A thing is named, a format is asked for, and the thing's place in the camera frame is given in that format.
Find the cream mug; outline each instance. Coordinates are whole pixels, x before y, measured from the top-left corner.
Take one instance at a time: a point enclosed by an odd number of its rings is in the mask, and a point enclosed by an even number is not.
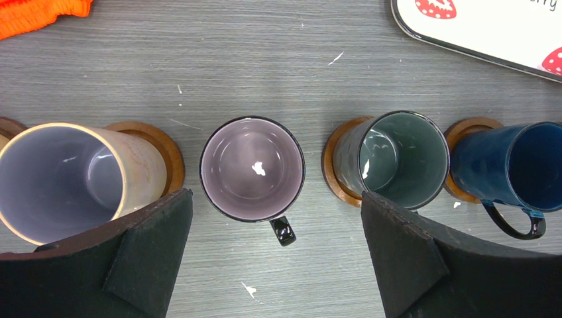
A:
[[[121,132],[48,123],[18,134],[0,151],[0,219],[37,245],[140,209],[165,185],[157,149]]]

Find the white card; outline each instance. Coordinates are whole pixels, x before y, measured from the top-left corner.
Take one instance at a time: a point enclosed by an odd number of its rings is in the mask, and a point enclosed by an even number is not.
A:
[[[562,81],[562,0],[392,0],[409,35]]]

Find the gray wooden surface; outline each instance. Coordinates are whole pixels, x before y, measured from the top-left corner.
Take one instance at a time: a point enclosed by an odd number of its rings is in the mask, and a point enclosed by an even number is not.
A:
[[[411,39],[387,2],[95,0],[87,19],[0,41],[0,115],[30,126],[145,121],[177,141],[195,215],[169,317],[383,317],[359,210],[321,175],[331,131],[398,109],[443,130],[473,116],[562,120],[559,84]],[[306,183],[286,214],[298,240],[286,248],[269,224],[216,212],[199,186],[207,137],[248,114],[286,125],[305,153]],[[483,208],[454,202],[443,191],[420,213],[494,242],[562,252],[561,214],[547,216],[543,238],[521,242]],[[526,229],[522,213],[506,211]],[[0,252],[32,249],[0,226]]]

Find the round coaster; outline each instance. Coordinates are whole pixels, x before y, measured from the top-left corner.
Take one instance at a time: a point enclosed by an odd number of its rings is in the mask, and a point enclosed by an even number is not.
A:
[[[452,154],[459,142],[470,134],[500,127],[503,127],[502,123],[496,121],[495,119],[486,117],[473,117],[463,119],[462,121],[457,121],[452,126],[450,126],[447,131],[445,131],[445,138],[447,139],[447,145],[449,145],[449,151]],[[463,191],[461,188],[459,188],[459,186],[457,186],[457,184],[453,180],[453,177],[451,176],[451,169],[449,169],[449,173],[447,174],[444,188],[453,197],[456,197],[459,200],[470,203],[480,203],[479,198]]]
[[[361,207],[361,199],[360,195],[353,193],[350,189],[343,184],[341,184],[335,176],[334,169],[333,169],[333,153],[335,150],[335,145],[337,141],[349,130],[356,127],[357,125],[372,119],[372,116],[365,116],[353,119],[348,121],[347,123],[337,127],[336,130],[333,131],[332,135],[326,141],[324,145],[324,149],[322,150],[322,174],[324,175],[324,180],[326,184],[341,201],[345,203],[349,203],[354,207]]]
[[[145,139],[159,151],[166,163],[167,173],[166,185],[164,186],[162,196],[182,188],[186,177],[184,157],[180,147],[168,134],[152,125],[136,121],[121,121],[111,124],[105,127],[105,129]]]
[[[0,117],[0,150],[16,135],[26,130],[23,124],[13,119]]]

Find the black rim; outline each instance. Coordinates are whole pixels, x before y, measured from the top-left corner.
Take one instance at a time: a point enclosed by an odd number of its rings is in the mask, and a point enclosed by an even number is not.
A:
[[[209,197],[209,195],[207,194],[207,189],[205,189],[205,184],[203,184],[203,175],[202,175],[202,170],[201,170],[201,166],[203,164],[203,155],[205,154],[205,151],[207,150],[207,146],[209,144],[209,142],[211,141],[211,139],[213,139],[213,137],[224,127],[226,127],[227,125],[230,125],[231,123],[237,122],[237,121],[241,121],[243,119],[260,119],[263,121],[268,121],[269,123],[272,123],[278,127],[280,127],[281,129],[283,129],[293,140],[293,142],[295,143],[295,145],[297,146],[297,149],[299,151],[299,155],[300,155],[300,160],[302,162],[302,178],[300,181],[300,185],[298,188],[297,193],[295,194],[295,197],[293,198],[293,200],[291,200],[291,202],[289,202],[289,204],[287,204],[287,206],[285,208],[283,208],[281,211],[277,212],[275,215],[271,216],[271,217],[266,217],[263,219],[257,219],[257,220],[246,220],[246,219],[240,219],[238,217],[234,217],[232,215],[229,215],[228,213],[224,212],[221,208],[219,208],[214,202],[213,200],[211,200],[211,198]],[[199,159],[199,182],[201,182],[201,187],[203,188],[203,193],[205,194],[207,200],[209,200],[209,202],[212,204],[212,206],[214,206],[214,208],[216,210],[218,210],[220,213],[222,213],[223,215],[234,219],[236,221],[240,221],[240,222],[247,222],[247,223],[255,223],[255,222],[262,222],[262,221],[269,221],[269,220],[273,220],[275,218],[277,218],[278,216],[280,216],[281,214],[285,213],[285,211],[287,211],[291,205],[293,205],[293,203],[295,203],[295,201],[297,200],[298,196],[300,195],[300,192],[302,190],[302,187],[304,186],[304,178],[305,178],[305,171],[306,171],[306,167],[305,167],[305,162],[304,162],[304,155],[302,153],[302,149],[300,148],[300,145],[297,141],[297,139],[295,138],[295,136],[293,136],[293,134],[283,125],[281,125],[280,123],[278,123],[277,121],[274,121],[273,119],[269,119],[267,117],[263,117],[263,116],[256,116],[256,115],[252,115],[252,116],[241,116],[241,117],[237,117],[234,119],[231,119],[230,121],[227,121],[226,123],[222,124],[219,128],[217,128],[209,137],[209,139],[207,139],[207,142],[205,143],[205,146],[203,147],[203,151],[201,152],[201,158]]]
[[[519,202],[522,205],[525,205],[526,208],[528,208],[529,210],[533,210],[533,211],[541,211],[541,212],[554,212],[554,211],[558,211],[560,209],[562,209],[562,206],[558,206],[556,208],[553,209],[538,209],[537,207],[534,207],[532,205],[530,205],[529,203],[527,203],[525,200],[523,200],[515,191],[515,189],[513,188],[513,185],[511,184],[511,177],[509,175],[509,164],[510,164],[510,159],[511,159],[511,151],[513,150],[513,147],[515,146],[515,143],[519,140],[519,138],[521,138],[521,136],[523,136],[524,133],[526,133],[527,131],[529,131],[530,129],[533,129],[537,126],[540,125],[554,125],[556,127],[562,128],[562,125],[560,125],[559,123],[554,123],[552,121],[541,121],[539,123],[534,123],[532,125],[528,125],[527,127],[523,128],[513,139],[513,141],[510,144],[510,147],[508,149],[508,155],[506,157],[506,163],[505,163],[505,174],[508,180],[508,185],[510,187],[511,192],[513,193],[513,195],[515,195],[515,197],[517,198],[517,200],[519,200]]]
[[[435,131],[437,131],[441,137],[441,141],[443,142],[443,145],[445,147],[445,153],[447,155],[447,167],[445,169],[445,174],[443,175],[443,181],[441,182],[441,186],[439,187],[439,189],[427,200],[425,200],[424,202],[416,205],[415,207],[407,207],[406,209],[409,210],[415,210],[415,209],[419,209],[420,207],[423,207],[424,205],[427,205],[429,202],[433,201],[433,199],[435,199],[435,197],[437,197],[439,195],[439,193],[441,192],[441,190],[443,189],[443,185],[445,184],[445,180],[447,179],[447,174],[449,172],[449,166],[451,165],[451,155],[449,153],[449,145],[447,144],[447,140],[445,139],[445,135],[443,135],[443,132],[441,131],[441,129],[439,128],[439,126],[437,126],[431,119],[429,119],[428,117],[420,114],[420,113],[416,113],[415,111],[391,111],[389,113],[384,114],[383,116],[375,119],[371,125],[368,127],[368,129],[365,130],[365,132],[363,133],[363,135],[361,136],[361,143],[359,145],[359,149],[357,149],[357,170],[359,175],[361,175],[361,148],[363,145],[363,140],[367,137],[367,134],[369,132],[369,130],[371,128],[373,128],[379,121],[392,116],[392,115],[396,115],[396,114],[409,114],[409,115],[415,115],[418,116],[419,118],[422,118],[423,120],[427,121],[434,129]],[[363,189],[370,191],[369,188],[367,187],[367,185],[365,184],[365,181],[361,178],[361,185],[363,186]]]

